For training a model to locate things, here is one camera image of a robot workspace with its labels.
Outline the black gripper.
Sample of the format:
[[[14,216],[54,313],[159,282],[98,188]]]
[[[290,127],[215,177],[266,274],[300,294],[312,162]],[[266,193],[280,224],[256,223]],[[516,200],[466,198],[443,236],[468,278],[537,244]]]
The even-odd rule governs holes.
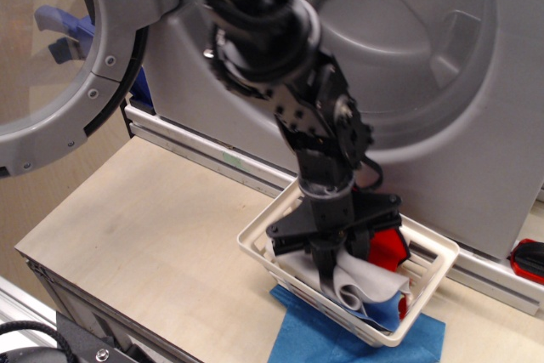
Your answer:
[[[402,201],[395,194],[355,187],[321,194],[304,188],[300,192],[300,205],[267,227],[266,234],[277,255],[310,249],[321,291],[334,293],[334,269],[343,244],[351,256],[367,260],[371,238],[378,231],[400,227]]]

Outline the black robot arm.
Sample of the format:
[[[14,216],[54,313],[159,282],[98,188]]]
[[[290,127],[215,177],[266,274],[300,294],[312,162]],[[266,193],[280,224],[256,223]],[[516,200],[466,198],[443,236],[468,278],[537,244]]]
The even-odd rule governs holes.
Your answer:
[[[365,259],[378,231],[397,230],[400,199],[359,187],[371,128],[361,121],[334,56],[321,47],[318,14],[304,0],[204,0],[211,15],[215,77],[275,116],[297,158],[303,202],[272,224],[276,254],[308,252],[331,282],[338,255]]]

